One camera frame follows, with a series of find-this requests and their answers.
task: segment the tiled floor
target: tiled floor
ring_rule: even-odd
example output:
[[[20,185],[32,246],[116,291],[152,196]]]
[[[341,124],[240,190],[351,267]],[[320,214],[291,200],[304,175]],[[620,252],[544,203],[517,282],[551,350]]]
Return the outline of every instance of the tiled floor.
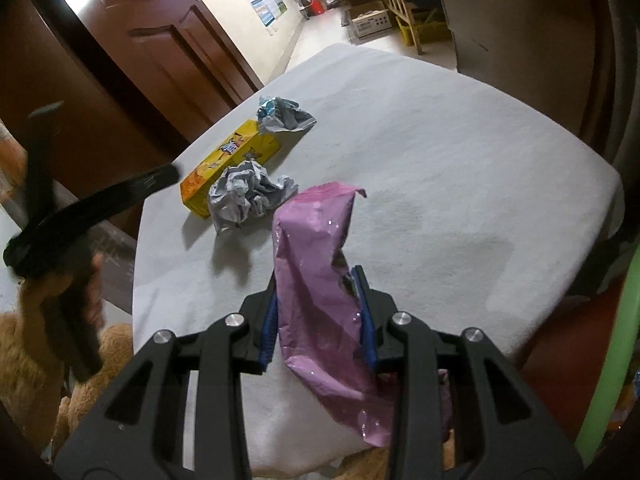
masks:
[[[452,41],[424,43],[422,45],[424,54],[418,56],[414,46],[404,46],[402,36],[397,28],[372,34],[359,40],[353,35],[351,27],[340,26],[341,17],[342,9],[332,9],[320,16],[313,16],[308,22],[305,22],[287,70],[334,43],[360,44],[427,61],[450,70],[456,69],[456,53]]]

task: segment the pink plastic wrapper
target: pink plastic wrapper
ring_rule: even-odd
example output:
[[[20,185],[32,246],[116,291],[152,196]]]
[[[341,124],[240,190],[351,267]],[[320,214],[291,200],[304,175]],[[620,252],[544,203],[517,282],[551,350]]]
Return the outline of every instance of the pink plastic wrapper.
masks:
[[[285,202],[273,218],[278,334],[290,370],[337,422],[388,446],[396,382],[361,358],[360,305],[342,254],[356,193],[331,182]]]

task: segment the yellow cardboard box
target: yellow cardboard box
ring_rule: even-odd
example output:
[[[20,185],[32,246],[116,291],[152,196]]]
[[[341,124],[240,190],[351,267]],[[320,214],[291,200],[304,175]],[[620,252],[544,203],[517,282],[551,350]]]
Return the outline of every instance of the yellow cardboard box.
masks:
[[[264,164],[279,149],[280,144],[273,136],[258,134],[256,121],[245,121],[180,183],[182,203],[196,215],[207,218],[209,188],[227,166],[237,166],[248,158]]]

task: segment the crumpled gray paper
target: crumpled gray paper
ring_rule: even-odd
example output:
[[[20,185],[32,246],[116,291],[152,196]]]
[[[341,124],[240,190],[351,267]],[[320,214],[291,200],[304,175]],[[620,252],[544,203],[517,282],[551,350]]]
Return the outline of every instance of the crumpled gray paper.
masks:
[[[260,97],[257,115],[258,131],[262,134],[306,133],[316,124],[316,118],[301,110],[297,102],[282,97]]]
[[[260,218],[298,193],[298,184],[287,175],[273,180],[255,160],[225,168],[209,189],[207,204],[216,232]]]

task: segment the red container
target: red container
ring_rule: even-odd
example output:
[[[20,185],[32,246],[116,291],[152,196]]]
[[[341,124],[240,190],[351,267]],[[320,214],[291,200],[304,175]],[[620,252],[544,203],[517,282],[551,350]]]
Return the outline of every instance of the red container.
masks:
[[[313,0],[311,5],[309,5],[309,10],[314,16],[318,14],[324,14],[324,7],[322,6],[322,2],[320,0]]]

